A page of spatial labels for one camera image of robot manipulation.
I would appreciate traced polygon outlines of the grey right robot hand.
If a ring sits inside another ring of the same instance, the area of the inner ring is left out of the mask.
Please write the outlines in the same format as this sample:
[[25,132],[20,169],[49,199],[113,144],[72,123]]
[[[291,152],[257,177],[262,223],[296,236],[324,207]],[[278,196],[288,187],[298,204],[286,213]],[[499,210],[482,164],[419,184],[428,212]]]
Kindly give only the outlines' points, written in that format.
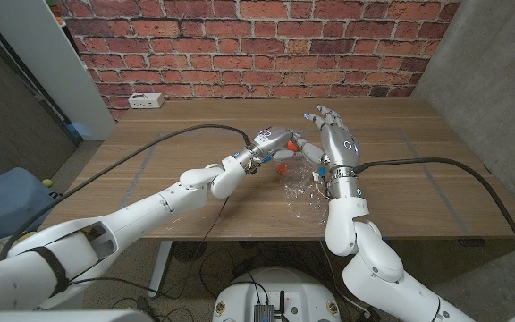
[[331,178],[327,189],[332,199],[361,197],[359,179],[353,168],[359,164],[357,141],[334,110],[318,105],[321,116],[305,113],[304,117],[321,131],[324,154],[320,159],[327,165]]

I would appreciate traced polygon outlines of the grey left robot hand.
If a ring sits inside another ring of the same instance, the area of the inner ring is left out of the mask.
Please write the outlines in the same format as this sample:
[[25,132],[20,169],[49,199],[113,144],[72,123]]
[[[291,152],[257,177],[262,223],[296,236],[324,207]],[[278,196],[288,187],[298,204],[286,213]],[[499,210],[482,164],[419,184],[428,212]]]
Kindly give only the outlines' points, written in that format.
[[258,133],[249,145],[234,158],[240,163],[246,174],[254,174],[258,168],[269,161],[283,162],[297,155],[290,149],[290,144],[302,150],[308,142],[297,132],[271,126]]

